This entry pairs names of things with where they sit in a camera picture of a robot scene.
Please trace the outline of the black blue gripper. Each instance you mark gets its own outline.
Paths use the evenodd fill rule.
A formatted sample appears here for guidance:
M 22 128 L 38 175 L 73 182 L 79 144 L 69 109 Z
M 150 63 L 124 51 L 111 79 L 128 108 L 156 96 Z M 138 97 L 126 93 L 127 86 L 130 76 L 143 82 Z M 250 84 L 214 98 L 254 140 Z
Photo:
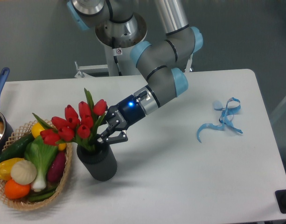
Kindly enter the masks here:
M 109 126 L 114 126 L 114 130 L 107 128 L 99 135 L 97 142 L 100 144 L 117 144 L 128 141 L 126 130 L 145 116 L 145 112 L 136 101 L 136 97 L 134 95 L 128 96 L 108 108 L 105 121 Z M 111 137 L 116 131 L 119 131 L 119 134 Z

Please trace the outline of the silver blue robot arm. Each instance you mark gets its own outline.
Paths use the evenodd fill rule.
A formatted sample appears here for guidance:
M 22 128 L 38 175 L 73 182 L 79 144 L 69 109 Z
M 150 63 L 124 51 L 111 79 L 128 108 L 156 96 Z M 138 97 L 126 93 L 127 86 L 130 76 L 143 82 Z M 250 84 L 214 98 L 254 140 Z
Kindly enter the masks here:
M 147 85 L 111 106 L 107 129 L 93 141 L 110 144 L 127 140 L 126 130 L 188 89 L 179 62 L 203 45 L 199 29 L 189 26 L 179 0 L 157 0 L 166 39 L 157 45 L 145 41 L 146 23 L 132 0 L 70 0 L 67 6 L 82 29 L 94 28 L 99 41 L 110 48 L 109 72 L 140 73 Z

